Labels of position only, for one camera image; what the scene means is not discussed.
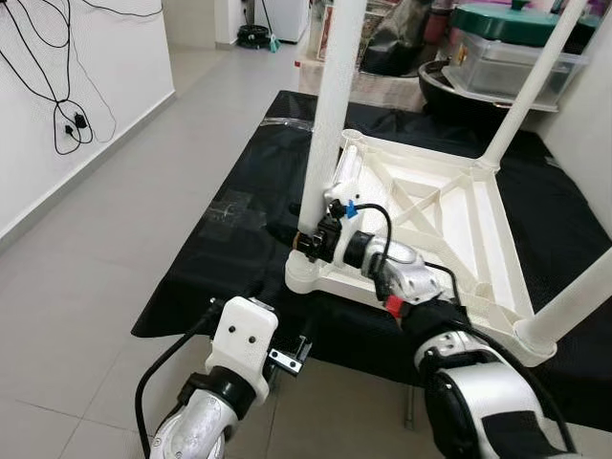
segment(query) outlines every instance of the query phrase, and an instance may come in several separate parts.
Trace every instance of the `black mat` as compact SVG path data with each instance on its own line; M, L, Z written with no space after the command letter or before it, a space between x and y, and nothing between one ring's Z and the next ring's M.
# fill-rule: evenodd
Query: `black mat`
M312 120L316 103L311 96L281 92L267 116ZM350 105L347 126L368 136L470 158L479 157L490 140L489 133L430 116L358 104ZM305 324L314 319L313 357L414 383L402 336L390 316L325 293L296 295L284 285L289 249L275 242L263 226L268 222L296 226L288 206L301 199L310 137L284 126L255 131L211 205L218 211L203 217L189 235L132 333L144 338L179 334L204 312L211 296L256 295L280 314L277 346L292 347ZM538 136L518 133L497 182L538 310L612 243L574 183L554 166ZM608 300L559 344L552 360L536 370L571 422L612 431L610 350L612 301Z

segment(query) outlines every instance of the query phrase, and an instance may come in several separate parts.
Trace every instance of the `green lid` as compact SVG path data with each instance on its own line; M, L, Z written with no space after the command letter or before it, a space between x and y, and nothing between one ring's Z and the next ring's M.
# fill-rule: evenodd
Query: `green lid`
M513 0L511 7L470 3L458 7L452 27L514 45L541 47L546 44L558 21L556 14L523 10L529 0Z

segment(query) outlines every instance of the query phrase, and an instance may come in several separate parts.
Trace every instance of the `white wall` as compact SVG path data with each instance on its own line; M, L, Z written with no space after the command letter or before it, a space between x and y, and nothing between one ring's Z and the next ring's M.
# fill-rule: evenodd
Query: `white wall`
M245 23L242 0L214 0L215 35L220 44L236 41L238 29Z
M569 88L560 112L537 128L612 237L612 14L587 50L591 62Z
M168 42L214 48L215 0L165 0L164 20Z
M65 5L65 0L52 0ZM24 2L42 34L61 41L59 26L41 2ZM118 126L115 138L142 119L173 91L165 42L164 20L117 17L95 11L82 2L73 5L73 33L84 68L112 107ZM123 11L154 11L159 0L105 0L105 6ZM36 37L18 7L13 14L31 43ZM35 88L44 91L42 79L23 49L17 47L16 33L6 11L0 8L0 47L18 65ZM41 64L48 69L52 84L65 88L64 53L34 46ZM103 139L112 132L112 120L104 105L77 66L72 53L71 98L87 111ZM0 58L0 238L41 204L81 168L104 152L109 145L93 142L69 155L58 156L54 149L54 105L35 98Z

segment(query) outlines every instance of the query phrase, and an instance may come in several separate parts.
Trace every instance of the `clear plastic box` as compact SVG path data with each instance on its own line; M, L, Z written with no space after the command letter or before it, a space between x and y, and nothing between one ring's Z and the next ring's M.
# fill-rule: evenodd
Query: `clear plastic box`
M459 32L455 40L445 76L464 93L500 101L514 100L542 51L542 48L487 40L472 33ZM586 63L582 55L562 53L535 105L556 110L563 91Z

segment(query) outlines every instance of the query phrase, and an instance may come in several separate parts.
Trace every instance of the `white pole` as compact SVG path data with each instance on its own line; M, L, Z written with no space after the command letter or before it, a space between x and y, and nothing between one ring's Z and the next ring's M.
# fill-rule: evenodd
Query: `white pole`
M311 234L325 214L323 192L331 187L344 128L367 0L336 0L318 96L315 128L298 228Z
M563 46L576 26L587 0L570 0L565 12L558 20L557 26L553 30L542 54L535 63L534 69L529 73L523 88L521 89L513 106L508 111L506 118L499 126L495 137L489 144L487 151L476 163L482 166L499 169L499 162L506 153L510 142L514 138L516 131L527 116L534 100L551 73Z
M612 249L604 253L534 317L514 324L518 340L542 357L552 357L556 343L612 297Z

